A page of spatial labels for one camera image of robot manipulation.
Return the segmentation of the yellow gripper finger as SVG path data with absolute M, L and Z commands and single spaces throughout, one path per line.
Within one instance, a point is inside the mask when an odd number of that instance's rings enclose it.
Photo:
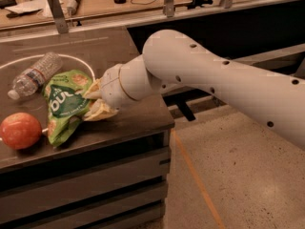
M 84 121 L 99 121 L 116 115 L 118 111 L 110 107 L 103 99 L 92 100 L 89 110 L 84 114 Z
M 83 94 L 83 97 L 87 99 L 99 99 L 101 97 L 100 84 L 101 79 L 95 79 L 87 91 Z

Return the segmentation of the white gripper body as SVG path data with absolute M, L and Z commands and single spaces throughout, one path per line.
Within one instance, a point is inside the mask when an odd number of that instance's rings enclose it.
M 102 99 L 116 110 L 119 110 L 127 100 L 120 82 L 121 67 L 122 64 L 117 64 L 107 69 L 101 77 L 100 83 Z

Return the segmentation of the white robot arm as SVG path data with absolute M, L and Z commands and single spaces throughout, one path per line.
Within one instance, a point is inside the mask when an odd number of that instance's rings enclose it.
M 180 86 L 211 94 L 305 148 L 305 80 L 219 57 L 173 30 L 152 34 L 142 54 L 107 69 L 84 94 L 115 115 Z

